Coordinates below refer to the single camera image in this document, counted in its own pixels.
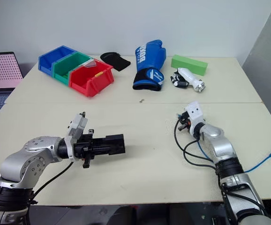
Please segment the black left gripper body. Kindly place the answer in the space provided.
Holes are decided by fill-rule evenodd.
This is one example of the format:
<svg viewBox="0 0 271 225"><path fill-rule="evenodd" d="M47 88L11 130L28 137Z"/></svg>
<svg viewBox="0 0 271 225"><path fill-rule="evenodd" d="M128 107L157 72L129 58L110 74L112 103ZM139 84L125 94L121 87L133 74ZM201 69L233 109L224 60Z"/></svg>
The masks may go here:
<svg viewBox="0 0 271 225"><path fill-rule="evenodd" d="M95 157L92 151L93 134L94 129L89 129L88 133L82 134L74 144L74 156L84 161L83 168L89 168L90 161Z"/></svg>

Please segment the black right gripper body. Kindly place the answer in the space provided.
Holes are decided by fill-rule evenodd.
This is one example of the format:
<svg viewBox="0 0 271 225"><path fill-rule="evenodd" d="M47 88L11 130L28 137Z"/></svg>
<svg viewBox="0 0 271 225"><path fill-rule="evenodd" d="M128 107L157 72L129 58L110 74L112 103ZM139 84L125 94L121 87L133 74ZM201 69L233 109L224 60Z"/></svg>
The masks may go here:
<svg viewBox="0 0 271 225"><path fill-rule="evenodd" d="M178 120L178 122L179 122L181 125L182 125L182 124L188 124L187 130L190 130L190 127L191 127L191 121L190 121L190 119L189 119L189 114L188 114L188 112L185 111L185 112L182 113L182 115L183 115L183 117L184 117L184 120L183 120L183 121L179 121L179 120Z"/></svg>

